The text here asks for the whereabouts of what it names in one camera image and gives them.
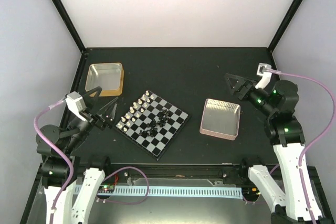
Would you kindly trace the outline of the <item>black white chess board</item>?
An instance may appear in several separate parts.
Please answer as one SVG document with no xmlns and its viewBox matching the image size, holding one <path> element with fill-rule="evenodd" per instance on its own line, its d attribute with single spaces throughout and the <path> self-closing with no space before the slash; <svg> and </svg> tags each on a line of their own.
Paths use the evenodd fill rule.
<svg viewBox="0 0 336 224">
<path fill-rule="evenodd" d="M 190 114 L 146 90 L 115 128 L 157 161 L 190 118 Z"/>
</svg>

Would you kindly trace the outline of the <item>pink metal tin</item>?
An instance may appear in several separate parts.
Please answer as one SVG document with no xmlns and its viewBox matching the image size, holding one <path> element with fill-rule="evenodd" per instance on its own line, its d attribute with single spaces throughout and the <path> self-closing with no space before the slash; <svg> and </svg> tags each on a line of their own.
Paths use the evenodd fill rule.
<svg viewBox="0 0 336 224">
<path fill-rule="evenodd" d="M 199 132 L 234 141 L 239 132 L 240 109 L 239 104 L 206 99 Z"/>
</svg>

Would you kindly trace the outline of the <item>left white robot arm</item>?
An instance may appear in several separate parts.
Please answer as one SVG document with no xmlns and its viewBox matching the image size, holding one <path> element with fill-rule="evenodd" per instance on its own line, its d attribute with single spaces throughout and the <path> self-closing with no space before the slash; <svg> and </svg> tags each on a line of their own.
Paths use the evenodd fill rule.
<svg viewBox="0 0 336 224">
<path fill-rule="evenodd" d="M 73 198 L 80 163 L 80 157 L 74 151 L 84 143 L 94 127 L 104 130 L 113 126 L 118 99 L 98 107 L 101 92 L 100 86 L 85 93 L 71 92 L 34 118 L 37 153 L 43 158 L 41 178 L 47 203 L 47 223 L 88 223 L 101 183 L 112 177 L 110 158 L 92 155 L 80 192 Z M 75 116 L 66 127 L 38 126 L 42 115 L 62 104 Z"/>
</svg>

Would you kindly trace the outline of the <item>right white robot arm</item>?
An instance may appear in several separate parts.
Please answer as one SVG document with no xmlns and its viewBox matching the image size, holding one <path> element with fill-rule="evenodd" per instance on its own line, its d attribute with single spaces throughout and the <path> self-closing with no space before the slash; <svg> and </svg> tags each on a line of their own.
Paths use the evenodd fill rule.
<svg viewBox="0 0 336 224">
<path fill-rule="evenodd" d="M 301 152 L 305 137 L 294 116 L 299 101 L 298 87 L 288 80 L 279 80 L 270 93 L 254 80 L 227 73 L 225 80 L 232 95 L 249 101 L 266 116 L 265 133 L 276 154 L 284 188 L 272 178 L 259 161 L 246 159 L 238 171 L 239 179 L 253 183 L 271 211 L 272 223 L 330 223 L 318 206 Z"/>
</svg>

